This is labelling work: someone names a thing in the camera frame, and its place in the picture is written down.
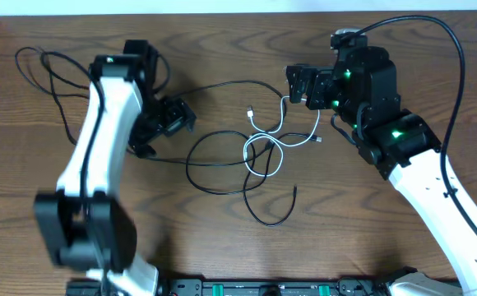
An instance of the white wire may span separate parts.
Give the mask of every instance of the white wire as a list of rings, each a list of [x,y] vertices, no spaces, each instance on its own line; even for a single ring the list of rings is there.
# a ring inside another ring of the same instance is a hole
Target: white wire
[[[284,118],[284,112],[283,112],[283,108],[282,108],[282,107],[283,107],[283,102],[284,102],[284,100],[285,100],[285,99],[288,99],[288,98],[289,98],[289,95],[285,95],[285,96],[283,96],[282,98],[280,98],[280,122],[279,122],[279,126],[278,126],[278,128],[277,128],[276,130],[274,130],[274,131],[269,131],[269,132],[267,132],[267,133],[276,133],[276,132],[280,131],[280,129],[282,128],[282,119]],[[264,131],[264,130],[258,128],[258,127],[255,125],[255,123],[253,122],[253,116],[251,116],[251,117],[249,118],[249,120],[252,122],[252,126],[253,126],[256,130],[258,130],[259,132],[266,132],[266,131]]]
[[[277,139],[277,138],[273,137],[272,135],[269,135],[269,134],[267,134],[267,133],[265,133],[265,132],[252,135],[252,136],[246,141],[246,143],[244,143],[244,147],[243,147],[243,157],[244,157],[244,160],[247,160],[247,159],[248,159],[248,145],[249,145],[249,144],[253,143],[254,141],[260,140],[260,139],[264,139],[264,138],[269,139],[270,141],[273,141],[273,143],[274,143],[274,144],[279,148],[279,150],[280,150],[280,162],[279,162],[279,165],[277,166],[277,169],[276,169],[273,173],[269,173],[269,174],[267,175],[267,177],[271,177],[271,176],[275,175],[275,174],[279,171],[280,167],[282,166],[282,161],[283,161],[283,159],[284,159],[284,152],[283,152],[283,150],[282,150],[281,145],[286,146],[286,147],[296,147],[296,146],[300,146],[300,145],[306,143],[307,141],[309,141],[309,140],[312,138],[313,134],[315,133],[315,130],[317,129],[317,125],[319,124],[319,119],[320,119],[320,117],[321,117],[321,111],[318,110],[318,111],[317,111],[317,120],[315,121],[315,125],[313,126],[312,132],[310,132],[310,135],[309,135],[305,140],[303,140],[303,141],[301,141],[301,142],[299,142],[299,143],[296,143],[296,144],[286,144],[286,143],[280,141],[279,139]],[[277,129],[277,131],[280,130],[280,127],[282,127],[282,119],[283,119],[283,117],[282,117],[282,114],[281,114],[281,116],[280,116],[280,125],[279,125],[279,128]],[[254,175],[258,176],[258,177],[264,177],[264,174],[260,174],[260,173],[255,172],[254,170],[252,170],[252,169],[249,167],[248,162],[244,162],[244,164],[246,165],[246,168],[248,168],[248,170],[249,170],[252,174],[254,174]]]

